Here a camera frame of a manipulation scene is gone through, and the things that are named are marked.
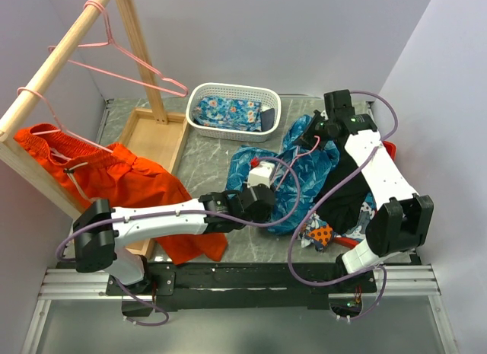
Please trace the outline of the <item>blue shark print shorts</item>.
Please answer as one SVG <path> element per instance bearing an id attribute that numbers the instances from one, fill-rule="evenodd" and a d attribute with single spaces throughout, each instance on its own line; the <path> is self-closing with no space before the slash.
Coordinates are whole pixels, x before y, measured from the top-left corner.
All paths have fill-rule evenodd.
<path id="1" fill-rule="evenodd" d="M 244 189 L 250 172 L 250 161 L 253 158 L 275 157 L 290 165 L 297 148 L 299 148 L 299 152 L 305 152 L 303 148 L 295 145 L 294 141 L 305 130 L 311 119 L 311 116 L 304 115 L 292 124 L 282 140 L 282 152 L 279 154 L 249 145 L 239 147 L 231 158 L 225 188 L 239 191 Z M 280 225 L 268 227 L 268 232 L 275 235 L 294 232 L 314 204 L 314 199 L 321 191 L 328 173 L 335 168 L 338 162 L 339 151 L 332 141 L 327 142 L 324 149 L 317 148 L 311 154 L 298 159 L 292 168 L 297 174 L 301 188 L 298 207 L 286 221 Z"/>

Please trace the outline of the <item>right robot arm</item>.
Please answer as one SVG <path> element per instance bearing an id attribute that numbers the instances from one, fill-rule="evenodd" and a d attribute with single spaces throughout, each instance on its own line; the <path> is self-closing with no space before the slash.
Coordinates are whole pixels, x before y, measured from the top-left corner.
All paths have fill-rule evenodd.
<path id="1" fill-rule="evenodd" d="M 337 169 L 347 166 L 349 172 L 318 199 L 304 216 L 310 217 L 338 190 L 354 179 L 363 180 L 376 202 L 377 212 L 369 222 L 365 238 L 336 258 L 333 277 L 313 282 L 298 277 L 299 282 L 313 287 L 335 285 L 350 292 L 360 282 L 360 275 L 381 267 L 383 262 L 401 252 L 425 243 L 434 203 L 430 196 L 419 195 L 400 173 L 384 146 L 391 134 L 381 135 L 367 114 L 357 114 L 352 106 L 353 91 L 331 91 L 323 95 L 325 111 L 316 111 L 297 140 L 312 146 L 314 137 L 322 143 L 334 141 L 340 151 Z"/>

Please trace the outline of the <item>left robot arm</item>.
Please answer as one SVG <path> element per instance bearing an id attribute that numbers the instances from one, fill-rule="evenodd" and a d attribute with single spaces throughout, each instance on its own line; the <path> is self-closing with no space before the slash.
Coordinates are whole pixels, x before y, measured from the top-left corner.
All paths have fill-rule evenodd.
<path id="1" fill-rule="evenodd" d="M 226 234 L 247 223 L 265 224 L 274 205 L 274 190 L 264 184 L 140 209 L 113 208 L 108 200 L 99 199 L 73 224 L 75 269 L 105 271 L 140 295 L 151 287 L 151 275 L 143 258 L 129 252 L 128 245 L 161 237 Z"/>

